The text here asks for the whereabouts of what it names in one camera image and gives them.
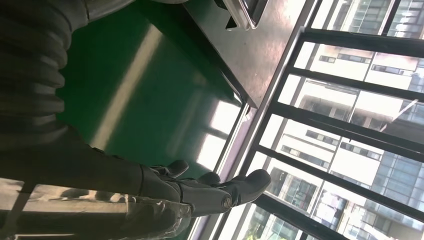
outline transparent plastic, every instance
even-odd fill
[[[3,199],[16,200],[15,205],[27,199],[21,210],[12,210],[11,204],[3,209],[6,214],[0,216],[0,233],[8,239],[165,239],[186,229],[191,218],[187,204],[128,194],[52,185],[37,185],[32,193],[4,188],[0,192]]]

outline metal panel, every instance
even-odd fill
[[[281,220],[295,226],[300,230],[303,230],[304,232],[317,239],[348,240],[348,238],[341,235],[340,233],[331,230],[330,228],[322,225],[319,222],[316,222],[315,220],[312,220],[308,216],[299,213],[298,211],[282,204],[278,200],[266,194],[262,194],[253,203],[261,209],[274,214]]]

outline green surface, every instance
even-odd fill
[[[74,33],[68,65],[61,71],[66,84],[57,91],[65,101],[58,118],[92,144],[109,111],[117,120],[110,129],[107,124],[103,128],[111,132],[103,144],[108,154],[145,165],[184,159],[190,162],[186,176],[198,177],[207,172],[196,159],[210,120],[220,100],[234,101],[233,93],[172,19],[161,17],[162,7],[135,2]],[[143,41],[152,31],[158,37],[151,22],[163,34],[154,49],[145,47],[146,55],[152,55],[131,91],[115,97]],[[128,99],[121,111],[109,110],[115,98]]]

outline glass facade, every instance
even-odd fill
[[[320,9],[312,27],[380,35],[394,4],[393,0],[334,2],[335,5]],[[402,0],[387,35],[422,39],[423,26],[424,0]],[[311,42],[303,43],[299,55],[303,57],[294,65],[298,69],[424,93],[424,59],[421,58]],[[368,92],[322,78],[295,78],[288,76],[280,103],[424,144],[422,102]],[[293,93],[297,87],[298,94],[293,99],[282,100],[283,93]],[[264,147],[424,212],[424,165],[421,162],[291,119],[281,119],[279,123],[273,132],[284,126],[282,134],[274,134],[272,137],[276,137],[271,140],[264,139],[270,138],[264,134],[261,142],[274,140],[275,143],[273,147],[271,144]],[[424,223],[398,211],[267,156],[255,156],[252,165],[255,167],[251,168],[270,172],[272,183],[266,194],[348,239],[424,239]],[[301,238],[302,231],[287,222],[271,214],[264,216],[261,229],[269,229],[273,238],[270,234],[261,234],[255,239]],[[242,222],[249,221],[248,217],[242,219]],[[240,234],[238,240],[247,239],[243,236]]]

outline black metal frame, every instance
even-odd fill
[[[352,193],[363,196],[373,202],[398,211],[399,213],[402,213],[413,219],[424,222],[424,212],[420,210],[417,210],[406,204],[393,200],[389,197],[378,194],[367,188],[351,183],[328,172],[319,170],[318,168],[295,160],[284,154],[278,153],[275,151],[275,144],[273,144],[271,148],[267,148],[259,144],[271,116],[278,115],[284,117],[285,121],[291,119],[311,127],[315,127],[333,134],[337,134],[341,137],[362,142],[367,145],[395,154],[399,154],[407,158],[414,159],[418,162],[424,163],[423,144],[399,138],[397,136],[389,135],[383,132],[368,129],[362,126],[357,126],[345,121],[320,115],[318,113],[307,111],[301,108],[297,108],[292,106],[293,104],[288,105],[278,102],[279,93],[282,91],[289,75],[300,76],[302,77],[302,79],[310,78],[341,86],[348,86],[361,91],[378,93],[405,100],[418,100],[420,102],[424,102],[423,93],[397,89],[365,81],[352,80],[345,77],[339,77],[294,67],[296,59],[300,53],[304,42],[424,58],[423,40],[387,37],[388,30],[390,29],[390,25],[392,24],[393,18],[396,14],[396,11],[398,10],[399,4],[400,0],[394,1],[392,8],[388,14],[387,21],[383,27],[381,36],[361,33],[351,34],[349,32],[333,31],[326,29],[312,29],[310,27],[314,20],[313,18],[317,15],[317,12],[319,10],[319,8],[315,8],[314,12],[311,14],[312,19],[307,25],[308,27],[303,28],[301,30],[298,41],[295,44],[293,53],[290,59],[288,60],[288,65],[286,66],[285,71],[283,72],[281,79],[277,84],[275,90],[276,94],[274,94],[271,99],[269,108],[264,114],[263,120],[258,127],[256,136],[252,141],[251,148],[248,151],[244,163],[241,167],[241,175],[245,175],[248,172],[255,154],[259,152],[267,155],[269,159],[274,158],[287,165],[290,165],[297,169],[301,169],[305,173],[317,176],[324,181],[347,189]],[[278,132],[282,133],[283,131],[284,126],[282,125]],[[305,240],[308,235],[311,235],[321,240],[346,239],[341,234],[327,228],[321,223],[318,223],[309,218],[308,216],[305,216],[304,214],[284,205],[273,196],[263,194],[254,202],[254,204],[302,230],[303,233],[300,237],[301,240]]]

